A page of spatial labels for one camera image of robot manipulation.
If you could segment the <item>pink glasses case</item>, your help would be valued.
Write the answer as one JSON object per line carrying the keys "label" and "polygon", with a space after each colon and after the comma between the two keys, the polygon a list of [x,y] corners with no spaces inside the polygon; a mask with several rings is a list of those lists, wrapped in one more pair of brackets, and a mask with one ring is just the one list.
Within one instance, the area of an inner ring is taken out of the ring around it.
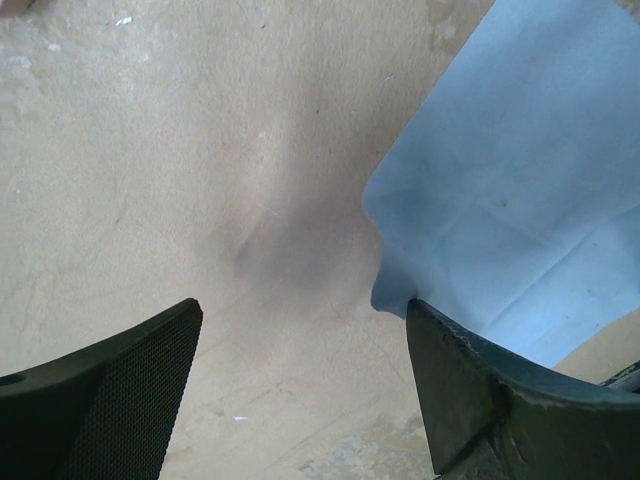
{"label": "pink glasses case", "polygon": [[0,16],[11,17],[22,14],[34,0],[0,0]]}

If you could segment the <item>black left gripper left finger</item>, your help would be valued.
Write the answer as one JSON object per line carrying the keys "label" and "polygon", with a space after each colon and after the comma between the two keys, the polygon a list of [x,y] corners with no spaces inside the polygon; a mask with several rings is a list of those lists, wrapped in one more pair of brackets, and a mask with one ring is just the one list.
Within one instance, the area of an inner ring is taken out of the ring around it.
{"label": "black left gripper left finger", "polygon": [[156,479],[203,312],[185,299],[139,325],[1,378],[4,479]]}

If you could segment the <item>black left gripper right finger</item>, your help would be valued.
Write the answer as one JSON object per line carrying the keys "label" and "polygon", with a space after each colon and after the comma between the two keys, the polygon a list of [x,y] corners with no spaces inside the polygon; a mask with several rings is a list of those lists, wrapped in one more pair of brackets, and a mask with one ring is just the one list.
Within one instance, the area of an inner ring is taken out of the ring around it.
{"label": "black left gripper right finger", "polygon": [[639,365],[572,378],[409,302],[408,350],[439,479],[636,479]]}

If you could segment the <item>blue cleaning cloth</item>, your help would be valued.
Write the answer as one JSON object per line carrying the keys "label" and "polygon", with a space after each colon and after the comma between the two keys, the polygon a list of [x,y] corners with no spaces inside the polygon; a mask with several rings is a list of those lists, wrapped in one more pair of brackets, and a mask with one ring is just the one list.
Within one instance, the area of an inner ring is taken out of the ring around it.
{"label": "blue cleaning cloth", "polygon": [[552,367],[639,305],[639,26],[492,5],[370,177],[372,307],[420,299]]}

